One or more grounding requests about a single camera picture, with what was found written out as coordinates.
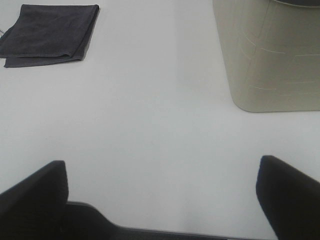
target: white table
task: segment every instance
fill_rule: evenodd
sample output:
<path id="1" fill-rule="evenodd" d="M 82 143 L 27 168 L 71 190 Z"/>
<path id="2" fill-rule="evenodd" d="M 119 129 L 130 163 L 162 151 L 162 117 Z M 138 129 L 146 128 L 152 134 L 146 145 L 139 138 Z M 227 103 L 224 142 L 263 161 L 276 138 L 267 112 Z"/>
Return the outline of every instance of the white table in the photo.
<path id="1" fill-rule="evenodd" d="M 2 0 L 0 29 L 21 3 L 52 2 Z M 84 61 L 0 60 L 0 192 L 65 160 L 69 199 L 116 224 L 276 239 L 255 193 L 260 157 L 320 180 L 320 112 L 233 104 L 211 0 L 68 2 L 101 7 Z"/>

